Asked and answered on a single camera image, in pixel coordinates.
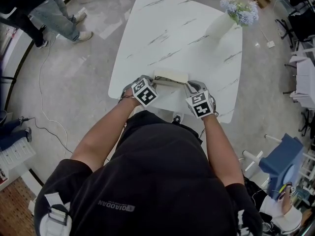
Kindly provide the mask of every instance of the concrete floor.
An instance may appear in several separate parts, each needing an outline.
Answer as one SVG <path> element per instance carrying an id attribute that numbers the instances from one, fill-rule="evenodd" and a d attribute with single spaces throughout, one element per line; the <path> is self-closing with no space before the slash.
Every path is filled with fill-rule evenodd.
<path id="1" fill-rule="evenodd" d="M 43 109 L 50 119 L 62 123 L 68 133 L 67 147 L 73 151 L 85 133 L 109 110 L 117 100 L 108 96 L 116 54 L 135 0 L 95 0 L 80 5 L 75 0 L 68 4 L 68 11 L 76 13 L 83 7 L 88 17 L 79 30 L 92 30 L 91 40 L 73 45 L 58 37 L 50 49 L 50 55 L 41 73 Z M 220 0 L 194 0 L 219 9 Z M 243 59 L 236 107 L 230 124 L 222 124 L 236 153 L 243 150 L 258 154 L 269 152 L 275 144 L 266 142 L 264 134 L 281 138 L 284 133 L 300 138 L 298 127 L 302 125 L 301 107 L 294 104 L 282 91 L 294 89 L 292 71 L 284 67 L 289 61 L 288 42 L 281 41 L 274 22 L 273 4 L 259 10 L 261 29 L 276 46 L 268 49 L 266 39 L 258 24 L 244 27 Z M 285 18 L 278 2 L 275 14 Z M 48 54 L 48 48 L 33 47 L 18 76 L 9 104 L 15 117 L 36 117 L 37 125 L 47 127 L 65 143 L 63 129 L 49 122 L 40 106 L 38 73 Z M 172 113 L 153 110 L 166 120 Z M 187 117 L 184 124 L 197 132 L 203 123 Z M 37 129 L 34 120 L 31 143 L 37 152 L 34 171 L 46 181 L 57 164 L 64 158 L 64 149 L 57 138 L 45 130 Z"/>

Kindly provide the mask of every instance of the black chair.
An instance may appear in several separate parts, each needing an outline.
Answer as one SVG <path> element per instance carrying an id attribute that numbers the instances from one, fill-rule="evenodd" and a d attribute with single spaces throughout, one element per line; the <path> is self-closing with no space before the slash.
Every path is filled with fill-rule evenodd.
<path id="1" fill-rule="evenodd" d="M 281 19 L 281 21 L 279 19 L 276 19 L 276 22 L 279 22 L 286 31 L 281 39 L 289 36 L 291 42 L 290 48 L 293 48 L 293 32 L 300 42 L 312 41 L 311 39 L 309 39 L 310 36 L 315 35 L 315 13 L 312 8 L 307 9 L 301 15 L 290 14 L 288 16 L 288 19 L 292 27 L 291 29 L 287 26 L 286 22 L 283 19 Z"/>

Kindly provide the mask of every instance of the person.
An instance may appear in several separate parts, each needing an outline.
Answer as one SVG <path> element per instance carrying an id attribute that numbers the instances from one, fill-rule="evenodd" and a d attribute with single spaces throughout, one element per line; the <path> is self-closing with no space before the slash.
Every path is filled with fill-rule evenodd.
<path id="1" fill-rule="evenodd" d="M 4 151 L 11 147 L 16 141 L 23 137 L 25 137 L 29 143 L 32 141 L 32 130 L 29 127 L 24 130 L 13 132 L 16 127 L 21 126 L 26 120 L 28 119 L 22 116 L 16 120 L 8 121 L 0 127 L 0 151 Z"/>
<path id="2" fill-rule="evenodd" d="M 77 30 L 76 25 L 85 19 L 86 13 L 69 16 L 63 0 L 0 0 L 0 13 L 0 22 L 23 30 L 38 48 L 47 46 L 48 42 L 32 24 L 29 14 L 74 43 L 86 41 L 93 34 L 91 31 Z"/>
<path id="3" fill-rule="evenodd" d="M 216 115 L 203 118 L 208 160 L 181 114 L 172 123 L 146 110 L 128 118 L 139 105 L 127 89 L 59 163 L 36 199 L 36 234 L 68 235 L 72 221 L 72 236 L 260 236 L 261 218 Z M 67 229 L 47 228 L 58 214 L 66 214 Z"/>
<path id="4" fill-rule="evenodd" d="M 285 187 L 282 202 L 278 202 L 267 195 L 259 186 L 244 177 L 245 187 L 256 209 L 271 216 L 271 222 L 275 224 L 282 233 L 289 234 L 301 226 L 302 213 L 296 209 L 290 201 L 291 184 Z"/>

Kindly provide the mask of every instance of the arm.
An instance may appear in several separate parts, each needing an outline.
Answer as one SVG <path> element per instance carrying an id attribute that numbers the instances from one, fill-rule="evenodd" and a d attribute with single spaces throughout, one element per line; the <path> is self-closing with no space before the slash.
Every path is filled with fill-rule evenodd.
<path id="1" fill-rule="evenodd" d="M 238 158 L 215 115 L 203 118 L 206 129 L 208 160 L 225 186 L 244 184 Z"/>
<path id="2" fill-rule="evenodd" d="M 131 89 L 125 95 L 132 95 Z M 137 105 L 139 102 L 136 99 L 124 98 L 83 137 L 71 159 L 87 164 L 93 172 L 102 167 Z"/>
<path id="3" fill-rule="evenodd" d="M 291 185 L 287 185 L 285 189 L 283 202 L 282 202 L 282 212 L 284 215 L 286 215 L 292 207 L 291 202 L 290 202 L 290 189 L 291 189 Z"/>

